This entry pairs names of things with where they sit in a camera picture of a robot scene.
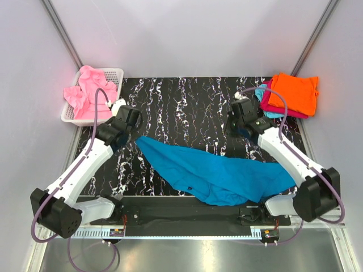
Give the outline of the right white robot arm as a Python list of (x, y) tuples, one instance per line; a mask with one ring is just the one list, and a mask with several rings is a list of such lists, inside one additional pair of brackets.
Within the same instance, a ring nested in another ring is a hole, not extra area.
[(231, 103), (225, 132), (245, 137), (265, 150), (292, 177), (296, 194), (276, 195), (258, 209), (258, 219), (271, 224), (280, 215), (297, 215), (312, 222), (340, 204), (340, 175), (334, 168), (325, 169), (309, 159), (283, 135), (280, 127), (268, 117), (259, 117), (249, 98)]

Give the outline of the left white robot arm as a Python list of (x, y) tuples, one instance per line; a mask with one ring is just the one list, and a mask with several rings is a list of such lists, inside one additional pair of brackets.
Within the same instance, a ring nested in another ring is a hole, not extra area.
[(35, 241), (42, 241), (35, 234), (36, 224), (67, 239), (87, 223), (105, 219), (109, 224), (117, 224), (122, 219), (120, 197), (98, 197), (86, 202), (77, 199), (97, 170), (130, 142), (141, 125), (140, 110), (120, 106), (115, 116), (94, 129), (85, 149), (54, 183), (31, 193), (31, 235)]

